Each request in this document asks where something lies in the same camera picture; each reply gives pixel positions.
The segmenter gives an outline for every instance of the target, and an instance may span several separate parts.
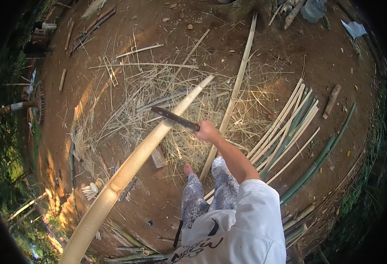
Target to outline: fallen leaf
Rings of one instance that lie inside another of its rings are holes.
[[[271,121],[274,121],[275,120],[275,115],[273,113],[269,113],[268,114],[268,119],[270,119]]]

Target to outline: knife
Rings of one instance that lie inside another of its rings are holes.
[[[157,107],[157,106],[153,106],[153,107],[151,107],[151,111],[162,116],[163,118],[167,118],[167,119],[169,119],[177,124],[180,124],[180,125],[184,126],[185,128],[192,129],[193,131],[199,131],[199,125],[192,123],[189,120],[184,119],[184,118],[182,118],[182,117],[180,117],[180,116],[178,116],[178,115],[176,115],[168,110],[165,110],[165,109]]]

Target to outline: person's right hand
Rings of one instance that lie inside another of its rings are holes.
[[[215,126],[208,120],[196,123],[199,125],[199,131],[193,131],[192,133],[200,140],[214,142],[221,137],[221,133],[215,128]]]

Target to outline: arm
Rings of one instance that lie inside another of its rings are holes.
[[[200,126],[200,130],[198,132],[194,131],[193,134],[198,139],[209,141],[217,147],[224,157],[229,171],[239,184],[250,179],[260,180],[258,172],[252,163],[241,151],[228,143],[210,121],[201,121],[198,125]]]

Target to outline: gray batik pants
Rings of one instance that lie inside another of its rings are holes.
[[[212,162],[211,174],[215,181],[214,199],[211,204],[207,204],[204,200],[204,191],[198,176],[195,173],[189,174],[182,197],[182,228],[191,228],[195,219],[208,211],[236,210],[239,184],[229,172],[226,162],[221,156]]]

